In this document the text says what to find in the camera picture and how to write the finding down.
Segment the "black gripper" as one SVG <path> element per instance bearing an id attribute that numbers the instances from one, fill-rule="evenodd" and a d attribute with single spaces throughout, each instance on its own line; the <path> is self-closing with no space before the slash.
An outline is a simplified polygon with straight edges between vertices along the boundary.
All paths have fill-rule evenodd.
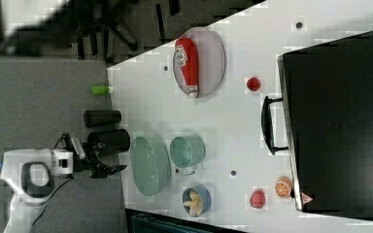
<path id="1" fill-rule="evenodd" d="M 121 152 L 119 147 L 94 142 L 81 143 L 75 137 L 71 142 L 74 151 L 74 172 L 88 171 L 92 179 L 106 179 L 127 168 L 126 165 L 105 165 L 99 160 L 99 155 L 119 154 Z"/>

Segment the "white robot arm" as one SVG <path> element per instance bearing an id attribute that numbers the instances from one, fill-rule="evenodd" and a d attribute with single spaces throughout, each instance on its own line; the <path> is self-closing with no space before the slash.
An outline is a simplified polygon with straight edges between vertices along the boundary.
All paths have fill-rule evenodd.
<path id="1" fill-rule="evenodd" d="M 76 172 L 88 171 L 93 179 L 105 179 L 125 169 L 99 160 L 102 143 L 80 142 L 64 134 L 62 149 L 9 150 L 3 155 L 0 179 L 13 191 L 9 220 L 4 233 L 29 233 L 57 192 L 57 177 L 71 178 Z"/>

